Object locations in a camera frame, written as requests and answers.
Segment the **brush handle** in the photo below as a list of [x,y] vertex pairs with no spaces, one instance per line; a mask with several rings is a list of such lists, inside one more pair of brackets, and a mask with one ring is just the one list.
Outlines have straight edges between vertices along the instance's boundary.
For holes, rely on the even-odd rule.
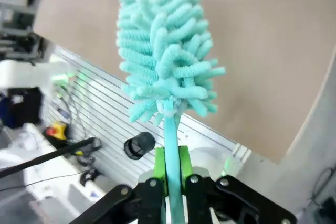
[[[173,111],[171,100],[163,102],[165,110]],[[173,224],[184,224],[184,210],[181,192],[180,155],[177,141],[177,128],[174,116],[165,116],[163,121],[164,157],[166,164],[170,213]]]

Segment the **green light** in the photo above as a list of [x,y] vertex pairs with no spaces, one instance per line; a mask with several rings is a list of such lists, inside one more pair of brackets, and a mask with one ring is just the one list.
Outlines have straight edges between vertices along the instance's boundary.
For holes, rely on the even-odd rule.
[[66,74],[59,74],[57,76],[53,76],[51,78],[52,81],[65,81],[65,82],[69,82],[69,77]]
[[229,157],[227,157],[226,160],[225,160],[224,170],[223,170],[223,172],[222,172],[222,174],[221,174],[222,176],[227,175],[227,174],[226,174],[226,171],[229,170],[230,165],[231,165],[231,158],[230,158],[230,156],[229,156]]

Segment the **black cable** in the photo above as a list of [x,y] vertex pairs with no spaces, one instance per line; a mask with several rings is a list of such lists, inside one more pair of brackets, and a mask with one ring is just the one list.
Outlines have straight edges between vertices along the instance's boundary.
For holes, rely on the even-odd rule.
[[73,107],[75,107],[75,110],[76,110],[78,122],[80,123],[80,125],[82,126],[83,131],[84,131],[84,137],[83,138],[86,138],[88,136],[87,132],[86,132],[86,128],[84,127],[83,121],[82,121],[82,119],[79,116],[79,111],[78,111],[77,105],[76,105],[76,103],[75,103],[75,101],[74,101],[74,99],[72,97],[72,94],[69,92],[69,90],[66,87],[64,87],[64,86],[60,86],[60,87],[68,94],[70,102],[73,103]]
[[36,149],[39,150],[39,146],[38,146],[38,142],[37,142],[36,136],[32,132],[30,132],[28,130],[23,130],[22,133],[24,133],[24,132],[25,133],[29,133],[31,136],[33,136],[33,138],[35,140],[35,143],[36,143]]
[[[328,176],[326,177],[326,179],[320,184],[321,182],[321,178],[327,173],[329,172]],[[313,186],[313,190],[312,190],[312,196],[310,198],[311,202],[313,202],[316,206],[321,207],[321,204],[317,203],[317,198],[320,196],[320,194],[323,192],[323,190],[325,189],[325,187],[328,185],[328,183],[330,182],[331,178],[333,177],[333,175],[335,174],[336,170],[334,168],[331,167],[327,167],[325,168],[319,175],[318,179],[316,180],[314,186]]]
[[52,179],[55,179],[55,178],[64,178],[64,177],[75,176],[75,175],[78,175],[78,174],[81,174],[81,173],[86,173],[88,171],[90,171],[90,170],[84,170],[83,172],[79,172],[79,173],[75,173],[75,174],[69,174],[69,175],[56,176],[56,177],[52,177],[52,178],[42,179],[42,180],[30,183],[28,185],[20,185],[20,186],[7,187],[7,188],[0,189],[0,193],[2,191],[7,191],[7,190],[12,190],[12,189],[17,189],[17,188],[25,188],[27,186],[31,186],[31,185],[34,185],[34,184],[37,184],[37,183],[40,183],[40,182],[44,182],[44,181],[49,181],[49,180],[52,180]]
[[72,116],[72,111],[71,111],[71,109],[70,109],[69,104],[67,103],[67,101],[66,101],[63,97],[60,97],[59,99],[62,101],[62,103],[63,103],[63,104],[65,105],[65,107],[67,108],[67,111],[69,112],[69,115],[70,115],[70,120],[69,120],[69,122],[70,122],[70,124],[72,124],[73,116]]
[[89,144],[93,144],[94,140],[95,140],[94,137],[88,138],[88,139],[82,140],[78,143],[71,144],[71,145],[63,147],[61,149],[58,149],[56,151],[44,154],[42,156],[38,156],[36,158],[33,158],[32,160],[26,161],[26,162],[21,163],[19,165],[14,165],[14,166],[8,167],[6,169],[0,170],[0,178],[6,177],[6,176],[8,176],[10,174],[13,174],[13,173],[17,173],[17,172],[19,172],[23,169],[32,167],[34,165],[42,164],[42,163],[44,163],[46,161],[49,161],[49,160],[51,160],[55,157],[63,156],[66,153],[71,153],[75,150],[81,149],[84,146],[87,146]]

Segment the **robotic equipment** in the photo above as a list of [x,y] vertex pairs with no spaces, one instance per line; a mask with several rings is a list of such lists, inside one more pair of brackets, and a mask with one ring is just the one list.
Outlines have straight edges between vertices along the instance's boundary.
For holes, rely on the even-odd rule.
[[[237,224],[296,224],[289,211],[252,190],[232,176],[217,181],[193,173],[187,146],[179,147],[182,193],[186,196],[189,224],[219,221]],[[166,223],[165,197],[169,195],[164,148],[156,149],[153,177],[132,189],[118,185],[71,224]]]
[[3,60],[0,62],[0,89],[39,87],[45,95],[49,95],[53,77],[70,71],[69,64],[64,61],[31,63]]

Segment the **beige panel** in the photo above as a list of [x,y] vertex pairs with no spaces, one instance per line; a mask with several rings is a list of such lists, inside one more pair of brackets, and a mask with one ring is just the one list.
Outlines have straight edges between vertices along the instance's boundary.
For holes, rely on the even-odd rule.
[[[227,75],[215,80],[219,113],[200,120],[278,162],[322,87],[336,42],[336,1],[202,4],[215,44],[209,57],[219,58]],[[34,31],[124,79],[115,46],[118,6],[117,0],[43,0]]]

